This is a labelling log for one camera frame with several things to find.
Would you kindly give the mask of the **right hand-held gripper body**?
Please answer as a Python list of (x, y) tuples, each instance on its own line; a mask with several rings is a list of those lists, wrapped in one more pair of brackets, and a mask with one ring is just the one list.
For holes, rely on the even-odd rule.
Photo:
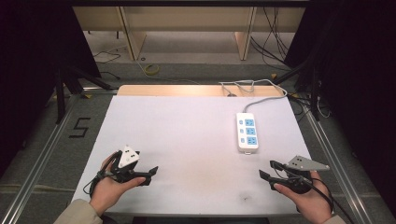
[(281, 184), (298, 194), (307, 193), (312, 189), (313, 181), (311, 171), (329, 171), (330, 166), (317, 161), (295, 156), (287, 163), (280, 164), (280, 170), (287, 174)]

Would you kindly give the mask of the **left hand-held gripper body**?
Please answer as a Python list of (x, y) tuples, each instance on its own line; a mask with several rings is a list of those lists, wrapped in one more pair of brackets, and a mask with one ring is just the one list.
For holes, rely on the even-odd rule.
[(139, 152), (126, 145), (115, 153), (110, 173), (111, 177), (119, 183), (127, 182), (134, 178), (134, 168), (139, 160)]

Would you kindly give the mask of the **person's right hand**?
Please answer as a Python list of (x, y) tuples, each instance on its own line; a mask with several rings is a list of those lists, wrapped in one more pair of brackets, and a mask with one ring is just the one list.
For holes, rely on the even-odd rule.
[(305, 194), (298, 194), (280, 184), (274, 184), (274, 187), (279, 193), (292, 200), (303, 217), (312, 224), (324, 224), (332, 217), (331, 206), (314, 189)]

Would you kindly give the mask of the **person's left hand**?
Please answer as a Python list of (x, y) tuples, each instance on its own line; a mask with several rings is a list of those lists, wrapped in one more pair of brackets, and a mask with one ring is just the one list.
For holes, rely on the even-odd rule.
[(145, 180), (145, 177), (137, 177), (125, 183), (118, 183), (111, 177), (105, 177), (94, 188), (89, 204), (100, 217), (118, 202), (123, 193), (139, 186)]

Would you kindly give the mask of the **white power strip blue sockets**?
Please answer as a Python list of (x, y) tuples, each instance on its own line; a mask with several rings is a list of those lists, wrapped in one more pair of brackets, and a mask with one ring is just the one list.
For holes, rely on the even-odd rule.
[(259, 148), (257, 128), (251, 113), (236, 114), (238, 150), (245, 154), (255, 153)]

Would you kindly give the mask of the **black metal stand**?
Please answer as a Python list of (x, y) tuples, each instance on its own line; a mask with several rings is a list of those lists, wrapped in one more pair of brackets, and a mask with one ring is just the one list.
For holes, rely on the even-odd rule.
[(284, 74), (282, 77), (275, 80), (275, 84), (280, 83), (298, 75), (298, 79), (294, 85), (294, 89), (297, 91), (303, 91), (307, 87), (310, 87), (310, 109), (313, 117), (316, 121), (319, 121), (318, 115), (318, 91), (319, 91), (319, 80), (318, 80), (318, 69), (316, 68), (316, 60), (313, 56), (308, 56), (307, 59), (291, 69), (289, 72)]
[(109, 84), (106, 84), (98, 77), (94, 77), (75, 66), (67, 66), (65, 68), (59, 69), (55, 73), (55, 90), (57, 96), (57, 124), (62, 121), (66, 112), (64, 88), (69, 89), (72, 94), (82, 94), (83, 87), (78, 81), (80, 78), (86, 79), (92, 84), (106, 91), (114, 90), (113, 87), (111, 87)]

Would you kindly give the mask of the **wooden board under white top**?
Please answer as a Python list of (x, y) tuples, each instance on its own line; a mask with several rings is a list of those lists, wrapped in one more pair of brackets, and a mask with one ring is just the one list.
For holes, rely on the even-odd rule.
[(236, 85), (122, 85), (118, 96), (227, 96), (234, 94), (241, 97), (281, 96), (282, 91), (273, 86)]

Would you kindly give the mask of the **yellow tape roll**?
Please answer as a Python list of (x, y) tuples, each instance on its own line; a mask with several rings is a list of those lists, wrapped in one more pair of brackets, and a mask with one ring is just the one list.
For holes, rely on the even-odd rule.
[(160, 71), (160, 67), (157, 64), (149, 64), (144, 68), (144, 72), (148, 76), (154, 76), (158, 74)]

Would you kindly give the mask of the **black curtain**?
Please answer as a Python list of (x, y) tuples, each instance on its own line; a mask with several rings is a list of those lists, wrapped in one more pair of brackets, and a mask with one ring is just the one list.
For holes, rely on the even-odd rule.
[(320, 39), (320, 92), (396, 218), (396, 0), (308, 0), (286, 64)]
[(69, 66), (100, 76), (71, 6), (0, 0), (0, 177)]

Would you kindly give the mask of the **light wooden desk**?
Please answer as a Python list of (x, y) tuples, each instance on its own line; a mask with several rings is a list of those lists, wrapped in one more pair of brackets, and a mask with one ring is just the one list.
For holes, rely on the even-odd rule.
[(239, 58), (248, 57), (251, 34), (298, 30), (302, 7), (74, 7), (84, 31), (121, 31), (130, 58), (138, 58), (147, 32), (233, 32)]

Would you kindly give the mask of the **aluminium floor rail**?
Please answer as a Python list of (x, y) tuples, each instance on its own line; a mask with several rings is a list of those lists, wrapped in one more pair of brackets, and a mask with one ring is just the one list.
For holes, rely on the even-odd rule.
[(336, 152), (334, 151), (334, 148), (322, 125), (319, 121), (315, 120), (307, 106), (304, 105), (303, 110), (332, 168), (332, 172), (334, 173), (339, 183), (340, 189), (346, 196), (346, 200), (350, 206), (351, 211), (354, 214), (354, 217), (356, 218), (357, 223), (373, 224), (373, 220), (370, 218), (363, 200), (359, 196), (357, 190), (355, 189), (349, 176), (347, 175), (347, 170), (343, 167), (342, 163), (337, 157)]
[(55, 124), (51, 133), (47, 135), (46, 144), (40, 149), (35, 163), (29, 168), (28, 175), (19, 187), (15, 187), (12, 190), (15, 193), (15, 197), (10, 202), (5, 215), (0, 218), (0, 224), (16, 224), (18, 222), (25, 205), (34, 191), (37, 181), (61, 138), (65, 125), (69, 121), (70, 114), (78, 99), (78, 95), (72, 95), (67, 101), (65, 115)]

